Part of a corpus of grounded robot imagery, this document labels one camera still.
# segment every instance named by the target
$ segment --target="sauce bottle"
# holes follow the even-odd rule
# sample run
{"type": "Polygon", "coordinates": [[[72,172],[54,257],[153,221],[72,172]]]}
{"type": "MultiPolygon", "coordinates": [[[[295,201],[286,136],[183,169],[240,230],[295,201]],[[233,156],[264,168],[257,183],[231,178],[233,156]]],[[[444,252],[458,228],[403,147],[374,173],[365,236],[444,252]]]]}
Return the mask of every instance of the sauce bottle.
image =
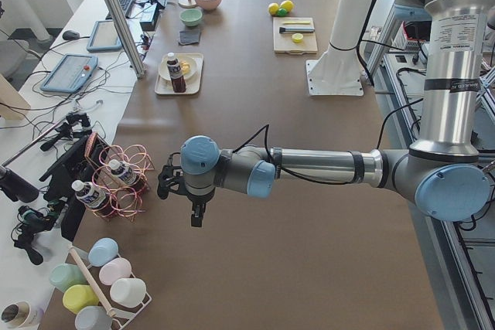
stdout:
{"type": "Polygon", "coordinates": [[[167,67],[169,68],[173,91],[184,93],[186,91],[186,80],[184,79],[182,68],[175,53],[169,53],[167,55],[167,67]]]}

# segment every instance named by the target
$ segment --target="blue cup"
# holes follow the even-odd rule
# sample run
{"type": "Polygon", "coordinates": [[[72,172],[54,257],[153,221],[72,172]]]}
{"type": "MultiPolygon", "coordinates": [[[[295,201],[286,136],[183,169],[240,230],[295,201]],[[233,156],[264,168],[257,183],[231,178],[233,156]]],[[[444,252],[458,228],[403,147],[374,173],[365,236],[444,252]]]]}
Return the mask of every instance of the blue cup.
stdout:
{"type": "Polygon", "coordinates": [[[112,319],[102,307],[89,306],[76,316],[77,330],[111,330],[112,319]]]}
{"type": "Polygon", "coordinates": [[[52,273],[49,276],[49,282],[65,293],[65,291],[73,285],[86,284],[86,278],[78,266],[63,263],[53,268],[52,273]]]}
{"type": "Polygon", "coordinates": [[[108,237],[99,239],[91,248],[88,259],[91,265],[102,267],[118,255],[118,245],[108,237]]]}

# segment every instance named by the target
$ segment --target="blue joint cap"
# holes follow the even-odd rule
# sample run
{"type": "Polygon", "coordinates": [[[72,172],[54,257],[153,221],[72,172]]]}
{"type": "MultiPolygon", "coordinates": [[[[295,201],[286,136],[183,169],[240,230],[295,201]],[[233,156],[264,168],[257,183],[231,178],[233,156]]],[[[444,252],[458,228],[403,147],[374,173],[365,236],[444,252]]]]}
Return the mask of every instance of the blue joint cap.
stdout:
{"type": "Polygon", "coordinates": [[[444,166],[423,179],[415,193],[416,206],[426,215],[448,222],[469,219],[490,194],[490,182],[474,165],[444,166]]]}
{"type": "Polygon", "coordinates": [[[270,195],[271,186],[275,180],[275,166],[269,162],[260,160],[251,171],[247,181],[247,194],[249,196],[265,198],[270,195]]]}
{"type": "Polygon", "coordinates": [[[394,4],[394,14],[401,21],[431,21],[432,16],[424,8],[394,4]]]}
{"type": "Polygon", "coordinates": [[[209,172],[217,164],[220,150],[210,137],[197,135],[184,142],[180,149],[180,164],[191,175],[209,172]]]}

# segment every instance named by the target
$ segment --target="green bowl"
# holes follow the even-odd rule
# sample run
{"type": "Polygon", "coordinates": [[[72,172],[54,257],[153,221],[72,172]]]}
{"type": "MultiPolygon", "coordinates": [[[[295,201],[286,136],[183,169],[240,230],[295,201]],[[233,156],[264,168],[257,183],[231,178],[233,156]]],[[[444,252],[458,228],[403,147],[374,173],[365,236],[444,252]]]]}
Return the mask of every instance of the green bowl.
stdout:
{"type": "Polygon", "coordinates": [[[203,19],[203,13],[199,9],[186,9],[180,13],[180,19],[186,26],[198,26],[203,19]]]}

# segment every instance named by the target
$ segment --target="green ball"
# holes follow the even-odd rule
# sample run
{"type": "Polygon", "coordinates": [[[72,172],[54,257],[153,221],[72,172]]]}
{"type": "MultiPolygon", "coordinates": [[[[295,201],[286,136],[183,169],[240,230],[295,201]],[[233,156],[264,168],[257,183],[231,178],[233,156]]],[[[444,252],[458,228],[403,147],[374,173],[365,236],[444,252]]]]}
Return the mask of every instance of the green ball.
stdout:
{"type": "Polygon", "coordinates": [[[277,17],[286,17],[286,16],[287,16],[287,14],[288,14],[287,9],[283,9],[283,8],[280,8],[280,9],[279,9],[279,10],[275,13],[275,15],[276,15],[277,17]]]}

